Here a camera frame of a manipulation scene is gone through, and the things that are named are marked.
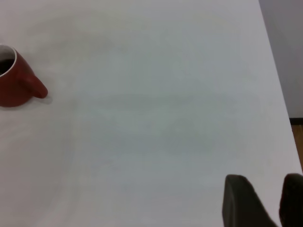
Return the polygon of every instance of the mug rim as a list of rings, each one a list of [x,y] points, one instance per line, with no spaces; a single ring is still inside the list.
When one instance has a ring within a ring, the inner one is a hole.
[[[8,46],[8,45],[5,45],[5,44],[0,44],[0,46],[6,46],[6,47],[12,49],[13,52],[14,52],[14,54],[15,54],[15,60],[14,60],[14,63],[12,64],[12,66],[9,68],[9,70],[7,70],[5,73],[3,73],[3,74],[0,75],[0,77],[3,77],[5,74],[7,74],[9,71],[11,71],[11,69],[15,66],[16,61],[17,61],[17,51],[16,51],[16,49],[15,49],[14,47],[12,47],[12,46]]]

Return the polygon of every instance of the table surface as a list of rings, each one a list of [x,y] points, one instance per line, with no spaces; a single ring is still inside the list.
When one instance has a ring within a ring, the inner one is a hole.
[[[0,226],[218,227],[227,174],[278,223],[301,172],[257,0],[2,0],[49,89],[0,109]]]

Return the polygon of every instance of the mug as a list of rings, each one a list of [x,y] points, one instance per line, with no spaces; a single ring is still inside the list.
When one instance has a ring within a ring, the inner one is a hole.
[[[47,89],[15,50],[0,44],[0,106],[15,107],[33,96],[45,98]]]

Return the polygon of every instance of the mug handle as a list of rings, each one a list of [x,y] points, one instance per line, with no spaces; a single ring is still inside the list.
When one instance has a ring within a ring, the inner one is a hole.
[[[24,74],[20,77],[22,84],[33,92],[37,98],[45,98],[48,94],[47,88],[34,74]]]

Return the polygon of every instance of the gray wall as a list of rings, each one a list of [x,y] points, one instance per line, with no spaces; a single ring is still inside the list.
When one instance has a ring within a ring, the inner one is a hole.
[[[303,117],[303,0],[259,0],[289,117]]]

